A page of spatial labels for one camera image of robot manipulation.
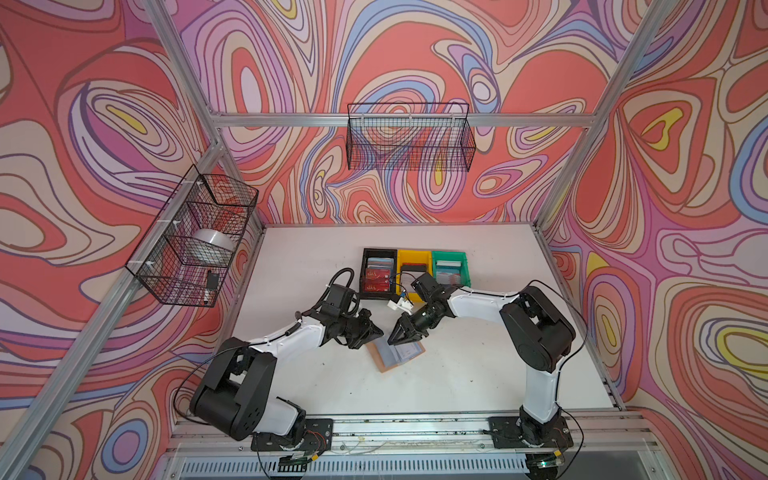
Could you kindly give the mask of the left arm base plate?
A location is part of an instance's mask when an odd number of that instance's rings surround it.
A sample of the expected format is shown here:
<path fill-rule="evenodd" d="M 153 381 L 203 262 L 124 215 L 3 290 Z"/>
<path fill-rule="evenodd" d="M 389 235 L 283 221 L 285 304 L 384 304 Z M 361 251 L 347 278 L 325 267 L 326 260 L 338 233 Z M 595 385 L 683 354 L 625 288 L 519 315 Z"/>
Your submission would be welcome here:
<path fill-rule="evenodd" d="M 332 447 L 334 421 L 331 418 L 300 420 L 286 435 L 255 433 L 251 450 L 261 452 L 322 453 Z"/>

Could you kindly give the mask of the blue cards stack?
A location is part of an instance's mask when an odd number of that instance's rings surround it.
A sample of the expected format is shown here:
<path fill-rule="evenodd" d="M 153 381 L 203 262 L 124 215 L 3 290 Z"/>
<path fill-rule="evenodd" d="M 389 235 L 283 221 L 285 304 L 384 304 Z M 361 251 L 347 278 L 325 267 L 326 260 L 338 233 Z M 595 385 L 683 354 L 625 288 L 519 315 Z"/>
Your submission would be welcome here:
<path fill-rule="evenodd" d="M 438 260 L 435 263 L 435 276 L 444 285 L 462 285 L 463 263 L 458 260 Z"/>

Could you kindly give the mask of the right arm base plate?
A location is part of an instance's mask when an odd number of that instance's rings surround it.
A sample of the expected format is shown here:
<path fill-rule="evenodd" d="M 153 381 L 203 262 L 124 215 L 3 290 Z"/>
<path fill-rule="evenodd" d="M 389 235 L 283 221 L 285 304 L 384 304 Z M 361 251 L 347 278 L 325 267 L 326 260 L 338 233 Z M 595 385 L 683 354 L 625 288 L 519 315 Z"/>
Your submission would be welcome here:
<path fill-rule="evenodd" d="M 532 417 L 493 416 L 488 418 L 488 435 L 497 449 L 543 448 L 565 451 L 574 441 L 565 419 L 555 415 L 546 423 Z"/>

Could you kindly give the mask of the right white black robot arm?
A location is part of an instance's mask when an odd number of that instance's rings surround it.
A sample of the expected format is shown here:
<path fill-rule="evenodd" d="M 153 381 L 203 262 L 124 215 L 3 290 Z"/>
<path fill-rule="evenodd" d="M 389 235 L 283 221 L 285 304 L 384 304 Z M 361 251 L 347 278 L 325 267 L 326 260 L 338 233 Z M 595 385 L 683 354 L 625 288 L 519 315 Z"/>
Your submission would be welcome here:
<path fill-rule="evenodd" d="M 556 441 L 565 428 L 558 403 L 559 378 L 576 339 L 572 323 L 533 282 L 515 293 L 494 293 L 445 286 L 428 273 L 412 287 L 424 302 L 404 312 L 387 339 L 391 346 L 418 342 L 445 318 L 476 318 L 505 327 L 526 366 L 525 396 L 516 421 L 518 438 L 530 447 Z"/>

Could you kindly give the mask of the black plastic bin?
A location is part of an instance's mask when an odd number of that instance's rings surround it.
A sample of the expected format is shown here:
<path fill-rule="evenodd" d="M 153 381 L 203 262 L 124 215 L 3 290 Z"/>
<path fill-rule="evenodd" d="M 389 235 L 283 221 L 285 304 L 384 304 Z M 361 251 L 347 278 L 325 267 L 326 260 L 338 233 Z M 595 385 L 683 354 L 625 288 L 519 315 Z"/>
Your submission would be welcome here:
<path fill-rule="evenodd" d="M 360 297 L 363 300 L 389 300 L 396 292 L 397 251 L 364 248 L 360 268 Z"/>

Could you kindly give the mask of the yellow plastic bin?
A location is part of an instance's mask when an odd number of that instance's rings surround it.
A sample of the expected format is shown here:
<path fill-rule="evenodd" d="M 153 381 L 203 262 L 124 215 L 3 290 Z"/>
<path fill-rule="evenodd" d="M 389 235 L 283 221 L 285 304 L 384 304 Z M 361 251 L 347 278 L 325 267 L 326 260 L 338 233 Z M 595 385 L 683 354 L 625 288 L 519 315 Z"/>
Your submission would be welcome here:
<path fill-rule="evenodd" d="M 432 273 L 432 252 L 428 250 L 399 250 L 397 256 L 396 278 L 400 284 L 399 290 L 404 292 L 406 287 L 408 300 L 419 303 L 421 298 L 413 289 L 411 283 L 424 273 Z"/>

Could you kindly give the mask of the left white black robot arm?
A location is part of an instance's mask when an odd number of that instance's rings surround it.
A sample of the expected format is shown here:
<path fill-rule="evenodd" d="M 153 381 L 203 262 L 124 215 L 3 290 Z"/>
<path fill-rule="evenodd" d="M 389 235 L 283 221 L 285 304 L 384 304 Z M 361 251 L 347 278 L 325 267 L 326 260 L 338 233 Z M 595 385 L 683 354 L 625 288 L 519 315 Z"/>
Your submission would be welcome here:
<path fill-rule="evenodd" d="M 189 404 L 189 412 L 234 440 L 270 436 L 294 448 L 309 434 L 306 411 L 271 393 L 278 367 L 335 341 L 358 350 L 383 336 L 357 292 L 328 285 L 309 309 L 295 313 L 287 330 L 271 337 L 227 339 L 210 361 Z"/>

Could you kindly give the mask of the white roll in basket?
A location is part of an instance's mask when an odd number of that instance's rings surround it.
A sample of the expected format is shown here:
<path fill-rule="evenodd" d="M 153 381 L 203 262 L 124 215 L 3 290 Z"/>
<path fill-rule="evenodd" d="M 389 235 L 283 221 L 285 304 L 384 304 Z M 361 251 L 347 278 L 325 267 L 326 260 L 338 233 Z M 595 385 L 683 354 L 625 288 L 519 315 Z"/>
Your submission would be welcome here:
<path fill-rule="evenodd" d="M 226 266 L 235 251 L 233 240 L 214 229 L 199 229 L 190 240 L 189 252 L 202 265 Z"/>

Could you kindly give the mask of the tan leather card holder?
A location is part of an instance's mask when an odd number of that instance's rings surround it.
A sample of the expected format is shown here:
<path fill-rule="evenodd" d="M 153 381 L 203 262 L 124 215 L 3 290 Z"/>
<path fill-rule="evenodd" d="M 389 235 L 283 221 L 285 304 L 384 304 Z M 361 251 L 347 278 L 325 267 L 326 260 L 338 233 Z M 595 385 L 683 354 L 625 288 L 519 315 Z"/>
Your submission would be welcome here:
<path fill-rule="evenodd" d="M 408 363 L 425 352 L 425 348 L 420 342 L 389 345 L 384 338 L 378 338 L 367 343 L 365 347 L 381 373 Z"/>

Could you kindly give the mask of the green plastic bin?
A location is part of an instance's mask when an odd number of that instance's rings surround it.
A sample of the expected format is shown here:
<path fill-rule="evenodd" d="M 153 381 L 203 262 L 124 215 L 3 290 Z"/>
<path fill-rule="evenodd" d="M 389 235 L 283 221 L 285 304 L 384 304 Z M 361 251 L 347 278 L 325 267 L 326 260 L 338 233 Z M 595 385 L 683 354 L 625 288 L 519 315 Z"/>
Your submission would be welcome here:
<path fill-rule="evenodd" d="M 470 287 L 468 257 L 462 251 L 432 251 L 433 276 L 443 285 Z"/>

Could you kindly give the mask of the red VIP cards stack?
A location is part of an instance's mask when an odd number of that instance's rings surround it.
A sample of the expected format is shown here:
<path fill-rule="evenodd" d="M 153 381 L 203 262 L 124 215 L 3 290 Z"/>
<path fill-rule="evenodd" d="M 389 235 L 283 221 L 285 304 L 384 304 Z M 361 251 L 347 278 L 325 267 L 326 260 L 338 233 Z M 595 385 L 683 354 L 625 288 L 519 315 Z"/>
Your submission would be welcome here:
<path fill-rule="evenodd" d="M 392 285 L 394 259 L 369 257 L 365 264 L 363 290 L 369 293 L 388 292 Z"/>

